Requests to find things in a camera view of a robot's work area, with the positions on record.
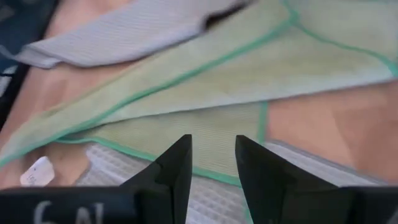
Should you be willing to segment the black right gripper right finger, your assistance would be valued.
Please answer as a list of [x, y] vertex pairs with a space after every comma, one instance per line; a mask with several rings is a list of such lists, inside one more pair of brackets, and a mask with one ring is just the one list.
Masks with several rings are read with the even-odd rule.
[[238, 135], [235, 154], [254, 224], [398, 224], [398, 185], [280, 141]]

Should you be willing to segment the grey waffle microfiber towel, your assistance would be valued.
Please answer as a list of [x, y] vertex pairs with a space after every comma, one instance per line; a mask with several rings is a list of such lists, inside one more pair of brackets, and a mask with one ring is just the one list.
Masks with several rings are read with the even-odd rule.
[[[271, 141], [265, 146], [299, 168], [339, 187], [387, 185], [386, 181], [280, 141]], [[120, 185], [149, 165], [147, 160], [116, 152], [100, 144], [91, 145], [86, 155], [90, 167], [76, 182], [78, 186]], [[242, 189], [194, 175], [186, 224], [252, 224], [252, 220]]]
[[139, 59], [201, 34], [207, 20], [248, 0], [133, 0], [70, 32], [23, 46], [14, 59], [35, 67], [77, 67]]

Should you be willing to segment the pale green microfiber towel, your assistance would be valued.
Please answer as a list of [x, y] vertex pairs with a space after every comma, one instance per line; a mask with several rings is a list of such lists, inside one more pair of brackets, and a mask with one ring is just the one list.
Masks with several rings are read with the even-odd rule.
[[193, 136], [197, 174], [235, 184], [234, 139], [263, 142], [267, 102], [398, 79], [398, 2], [257, 0], [25, 122], [0, 167], [53, 142], [152, 159]]

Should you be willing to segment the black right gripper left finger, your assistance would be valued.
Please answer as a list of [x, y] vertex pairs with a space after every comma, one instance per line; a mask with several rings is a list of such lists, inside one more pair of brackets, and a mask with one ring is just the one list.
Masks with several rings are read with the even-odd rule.
[[0, 190], [0, 224], [185, 224], [191, 180], [186, 134], [119, 186]]

